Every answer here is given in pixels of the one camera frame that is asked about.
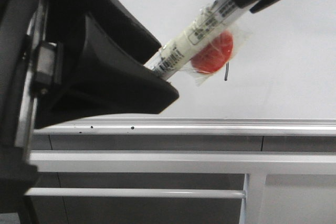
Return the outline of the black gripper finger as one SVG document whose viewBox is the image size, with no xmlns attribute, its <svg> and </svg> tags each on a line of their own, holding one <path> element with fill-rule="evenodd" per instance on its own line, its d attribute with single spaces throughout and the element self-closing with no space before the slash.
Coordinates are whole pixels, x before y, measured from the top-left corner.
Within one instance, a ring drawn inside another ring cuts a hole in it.
<svg viewBox="0 0 336 224">
<path fill-rule="evenodd" d="M 51 0 L 48 38 L 64 41 L 73 25 L 86 13 L 90 13 L 107 35 L 141 64 L 161 46 L 119 0 Z"/>
<path fill-rule="evenodd" d="M 87 13 L 65 37 L 56 82 L 39 102 L 35 128 L 106 114 L 159 114 L 178 98 Z"/>
</svg>

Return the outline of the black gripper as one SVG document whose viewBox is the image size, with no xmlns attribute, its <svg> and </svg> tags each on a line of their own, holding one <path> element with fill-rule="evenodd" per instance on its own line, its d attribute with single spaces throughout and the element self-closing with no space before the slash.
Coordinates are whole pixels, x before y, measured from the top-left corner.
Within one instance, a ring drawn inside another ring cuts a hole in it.
<svg viewBox="0 0 336 224">
<path fill-rule="evenodd" d="M 16 213 L 21 223 L 37 223 L 30 198 L 37 167 L 28 144 L 34 109 L 30 96 L 35 48 L 43 32 L 40 0 L 1 0 L 1 214 Z"/>
</svg>

